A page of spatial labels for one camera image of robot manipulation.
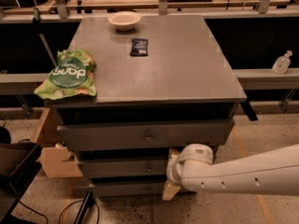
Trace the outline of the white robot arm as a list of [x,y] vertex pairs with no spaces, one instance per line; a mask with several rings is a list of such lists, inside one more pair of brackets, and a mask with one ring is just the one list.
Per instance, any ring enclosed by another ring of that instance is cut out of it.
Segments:
[[169,150],[163,199],[181,190],[266,195],[299,195],[299,145],[215,164],[213,151],[190,144]]

